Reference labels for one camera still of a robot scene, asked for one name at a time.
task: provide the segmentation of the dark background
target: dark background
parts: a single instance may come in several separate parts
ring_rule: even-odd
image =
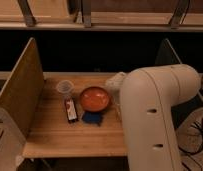
[[[203,33],[0,30],[0,71],[35,37],[44,71],[131,71],[154,65],[168,38],[183,63],[203,71]]]

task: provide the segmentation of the bowl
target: bowl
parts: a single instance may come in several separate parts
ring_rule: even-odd
[[[85,111],[100,112],[110,103],[109,93],[101,87],[88,87],[80,94],[80,104]]]

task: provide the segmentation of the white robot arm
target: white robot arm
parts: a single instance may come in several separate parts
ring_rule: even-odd
[[[131,171],[182,171],[171,107],[193,98],[200,77],[179,64],[132,71],[120,89]]]

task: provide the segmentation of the wooden table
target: wooden table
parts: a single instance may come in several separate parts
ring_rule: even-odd
[[[69,75],[47,78],[34,121],[23,150],[25,158],[126,156],[121,120],[114,103],[104,112],[101,126],[81,120],[80,92],[89,86],[104,86],[112,75]],[[55,87],[70,80],[75,89],[79,121],[69,124],[63,98]]]

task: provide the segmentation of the clear cup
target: clear cup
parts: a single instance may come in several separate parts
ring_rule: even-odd
[[[61,93],[64,99],[71,99],[74,84],[69,80],[62,80],[56,85],[56,90]]]

